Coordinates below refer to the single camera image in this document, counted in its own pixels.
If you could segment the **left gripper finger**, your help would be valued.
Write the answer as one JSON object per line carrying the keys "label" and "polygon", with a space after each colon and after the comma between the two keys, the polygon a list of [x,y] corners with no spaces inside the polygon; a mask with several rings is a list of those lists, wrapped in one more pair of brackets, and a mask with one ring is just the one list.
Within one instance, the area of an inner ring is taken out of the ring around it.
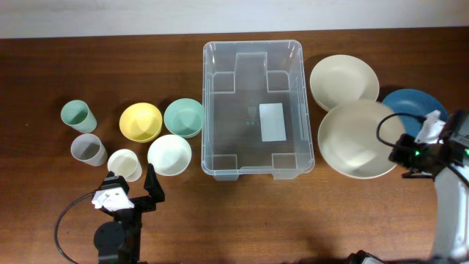
{"label": "left gripper finger", "polygon": [[148,192],[154,203],[165,201],[165,193],[157,179],[157,174],[152,164],[149,164],[147,169],[147,175],[144,181],[144,189]]}
{"label": "left gripper finger", "polygon": [[125,194],[128,194],[130,187],[123,176],[109,176],[103,181],[103,189],[122,188]]}

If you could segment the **blue plate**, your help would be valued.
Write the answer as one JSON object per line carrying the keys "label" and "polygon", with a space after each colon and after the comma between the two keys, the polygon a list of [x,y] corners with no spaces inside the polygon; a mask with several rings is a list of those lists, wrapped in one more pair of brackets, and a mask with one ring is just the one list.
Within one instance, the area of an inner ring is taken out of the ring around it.
{"label": "blue plate", "polygon": [[387,95],[382,103],[396,113],[425,116],[438,110],[442,121],[445,122],[449,118],[445,107],[436,98],[417,89],[399,89]]}

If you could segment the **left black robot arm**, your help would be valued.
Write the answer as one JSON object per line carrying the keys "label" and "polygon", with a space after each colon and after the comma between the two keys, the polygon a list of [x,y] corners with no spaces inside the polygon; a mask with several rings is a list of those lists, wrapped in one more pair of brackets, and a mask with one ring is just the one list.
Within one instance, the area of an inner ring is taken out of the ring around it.
{"label": "left black robot arm", "polygon": [[143,227],[141,216],[153,212],[159,202],[165,201],[164,191],[152,164],[147,169],[144,189],[148,195],[129,199],[132,203],[129,208],[111,210],[104,205],[98,207],[113,218],[100,225],[94,235],[99,264],[139,262]]}

